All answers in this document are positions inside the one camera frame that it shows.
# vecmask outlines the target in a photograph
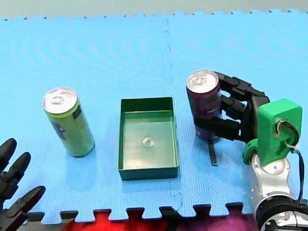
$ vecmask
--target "cable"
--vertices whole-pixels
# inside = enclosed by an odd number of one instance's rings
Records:
[[[304,176],[305,176],[305,165],[304,165],[304,159],[302,154],[300,153],[299,150],[293,150],[291,151],[292,153],[296,153],[299,158],[299,182],[300,182],[300,190],[299,190],[299,195],[298,195],[298,202],[301,202],[303,199],[303,190],[304,190]]]
[[[289,130],[291,130],[295,134],[295,140],[292,145],[288,144],[287,141],[284,141],[284,144],[291,149],[291,153],[296,153],[298,155],[298,167],[299,167],[299,182],[300,182],[300,190],[298,195],[298,202],[301,202],[303,200],[303,190],[304,190],[304,177],[305,177],[305,164],[302,154],[299,151],[299,147],[297,145],[299,141],[299,133],[297,129],[290,124],[289,122],[285,120],[279,120],[276,123],[276,132],[277,135],[280,135],[280,126],[283,125]]]

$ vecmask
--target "purple can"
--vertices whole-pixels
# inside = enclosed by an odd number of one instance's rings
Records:
[[[215,72],[200,70],[192,73],[186,91],[193,116],[221,117],[220,85]],[[195,126],[196,135],[202,140],[212,140],[215,134]]]

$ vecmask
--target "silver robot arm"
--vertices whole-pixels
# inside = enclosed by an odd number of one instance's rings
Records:
[[[290,170],[287,158],[262,167],[258,155],[252,157],[250,202],[260,231],[308,231],[308,207],[291,192]]]

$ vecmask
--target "can lid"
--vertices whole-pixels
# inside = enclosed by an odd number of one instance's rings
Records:
[[[61,114],[72,109],[77,102],[76,93],[69,88],[55,88],[43,97],[43,108],[52,114]]]
[[[195,93],[207,93],[213,90],[218,82],[219,78],[215,72],[200,70],[188,77],[186,87]]]

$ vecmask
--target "green can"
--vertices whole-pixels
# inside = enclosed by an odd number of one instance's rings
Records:
[[[89,154],[95,141],[77,94],[69,88],[55,88],[43,98],[43,108],[66,151],[74,157]]]

